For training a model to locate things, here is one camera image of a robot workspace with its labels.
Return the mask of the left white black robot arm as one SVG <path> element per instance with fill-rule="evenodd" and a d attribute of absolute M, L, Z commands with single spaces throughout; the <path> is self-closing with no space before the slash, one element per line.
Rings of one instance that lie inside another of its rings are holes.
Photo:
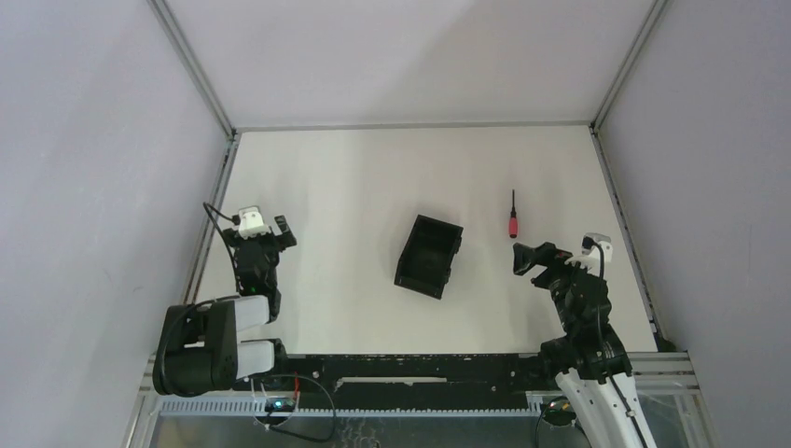
<path fill-rule="evenodd" d="M 243 331 L 273 323 L 280 314 L 278 288 L 280 255 L 297 239 L 285 217 L 271 227 L 247 213 L 236 228 L 222 234 L 232 257 L 239 288 L 231 296 L 168 308 L 154 358 L 152 380 L 156 392 L 192 398 L 228 390 L 255 375 L 270 389 L 285 386 L 292 368 L 277 339 L 246 341 Z"/>

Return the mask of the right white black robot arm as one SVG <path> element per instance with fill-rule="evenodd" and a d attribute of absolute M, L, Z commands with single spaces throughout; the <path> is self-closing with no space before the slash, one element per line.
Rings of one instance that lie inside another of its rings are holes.
<path fill-rule="evenodd" d="M 545 242 L 515 243 L 515 275 L 534 268 L 534 287 L 548 292 L 563 335 L 541 343 L 537 358 L 543 383 L 562 392 L 592 447 L 654 447 L 639 401 L 631 360 L 609 322 L 612 303 L 605 279 L 613 257 L 609 238 L 588 233 L 575 255 Z"/>

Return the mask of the red handled black screwdriver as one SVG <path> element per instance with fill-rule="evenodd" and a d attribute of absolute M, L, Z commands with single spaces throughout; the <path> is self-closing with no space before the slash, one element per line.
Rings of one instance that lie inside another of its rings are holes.
<path fill-rule="evenodd" d="M 514 189 L 511 190 L 511 208 L 509 212 L 508 235 L 511 239 L 516 239 L 519 235 L 519 221 Z"/>

